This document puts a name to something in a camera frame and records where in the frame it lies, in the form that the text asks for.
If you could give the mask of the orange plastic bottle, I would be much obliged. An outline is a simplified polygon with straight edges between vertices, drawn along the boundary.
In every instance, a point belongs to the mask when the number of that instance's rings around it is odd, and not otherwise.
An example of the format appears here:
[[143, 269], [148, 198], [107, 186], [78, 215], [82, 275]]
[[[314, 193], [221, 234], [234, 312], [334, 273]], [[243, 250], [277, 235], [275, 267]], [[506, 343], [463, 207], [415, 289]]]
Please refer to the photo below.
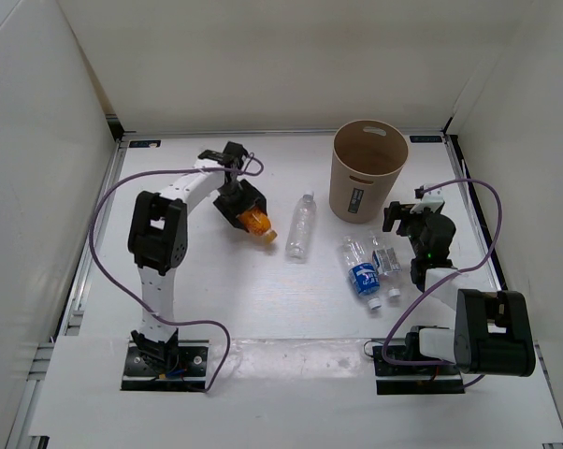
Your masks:
[[267, 214], [256, 206], [242, 212], [238, 220], [247, 232], [261, 238], [265, 244], [273, 242], [277, 237]]

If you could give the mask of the clear plastic bottle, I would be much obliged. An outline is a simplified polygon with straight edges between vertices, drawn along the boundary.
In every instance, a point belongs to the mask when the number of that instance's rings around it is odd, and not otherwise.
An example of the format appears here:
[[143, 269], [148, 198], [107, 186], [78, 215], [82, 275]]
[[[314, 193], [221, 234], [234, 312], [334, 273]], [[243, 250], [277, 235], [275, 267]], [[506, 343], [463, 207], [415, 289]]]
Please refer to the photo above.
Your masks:
[[305, 192], [296, 202], [285, 244], [285, 256], [289, 260], [304, 262], [307, 259], [316, 211], [314, 192]]

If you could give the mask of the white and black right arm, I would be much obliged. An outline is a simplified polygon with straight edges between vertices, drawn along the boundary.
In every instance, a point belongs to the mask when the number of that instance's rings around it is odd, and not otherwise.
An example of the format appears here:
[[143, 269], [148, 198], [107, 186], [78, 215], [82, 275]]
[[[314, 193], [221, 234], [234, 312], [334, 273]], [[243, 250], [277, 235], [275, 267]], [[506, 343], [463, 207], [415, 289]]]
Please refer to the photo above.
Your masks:
[[455, 327], [416, 327], [407, 334], [400, 358], [390, 356], [391, 339], [386, 338], [383, 362], [416, 374], [448, 365], [467, 374], [530, 376], [536, 356], [525, 297], [462, 284], [465, 270], [449, 258], [456, 227], [441, 210], [393, 201], [383, 210], [383, 231], [398, 224], [396, 234], [409, 240], [414, 253], [411, 281], [419, 298], [434, 295], [448, 305], [455, 311]]

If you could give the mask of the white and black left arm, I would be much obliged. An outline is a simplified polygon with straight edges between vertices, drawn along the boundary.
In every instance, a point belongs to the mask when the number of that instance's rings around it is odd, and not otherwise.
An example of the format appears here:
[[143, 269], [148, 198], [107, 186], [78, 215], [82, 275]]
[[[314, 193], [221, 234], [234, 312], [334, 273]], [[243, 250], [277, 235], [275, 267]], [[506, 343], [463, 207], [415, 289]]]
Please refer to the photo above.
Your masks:
[[128, 250], [141, 280], [143, 307], [140, 329], [131, 333], [141, 356], [158, 373], [167, 374], [179, 363], [178, 326], [174, 323], [174, 280], [186, 256], [188, 218], [211, 193], [215, 208], [236, 229], [251, 232], [248, 220], [263, 219], [271, 232], [264, 195], [236, 174], [203, 168], [159, 192], [141, 192], [136, 199]]

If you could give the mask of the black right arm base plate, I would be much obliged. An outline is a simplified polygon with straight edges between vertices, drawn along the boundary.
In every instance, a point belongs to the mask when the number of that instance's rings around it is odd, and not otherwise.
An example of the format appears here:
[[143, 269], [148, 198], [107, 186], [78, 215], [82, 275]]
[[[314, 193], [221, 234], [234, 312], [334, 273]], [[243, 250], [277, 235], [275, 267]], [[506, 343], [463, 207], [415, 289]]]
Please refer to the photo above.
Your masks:
[[382, 340], [366, 340], [364, 355], [373, 362], [378, 396], [456, 395], [465, 388], [460, 371], [455, 366], [392, 365], [382, 357]]

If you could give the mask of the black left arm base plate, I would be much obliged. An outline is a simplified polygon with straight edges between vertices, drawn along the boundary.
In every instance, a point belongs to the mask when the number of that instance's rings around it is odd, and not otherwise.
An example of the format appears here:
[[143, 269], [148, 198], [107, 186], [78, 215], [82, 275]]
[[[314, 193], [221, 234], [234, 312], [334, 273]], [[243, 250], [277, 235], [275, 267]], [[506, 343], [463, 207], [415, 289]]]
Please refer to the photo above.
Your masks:
[[147, 362], [128, 343], [120, 389], [132, 392], [199, 392], [206, 388], [209, 342], [180, 340], [178, 354], [163, 366]]

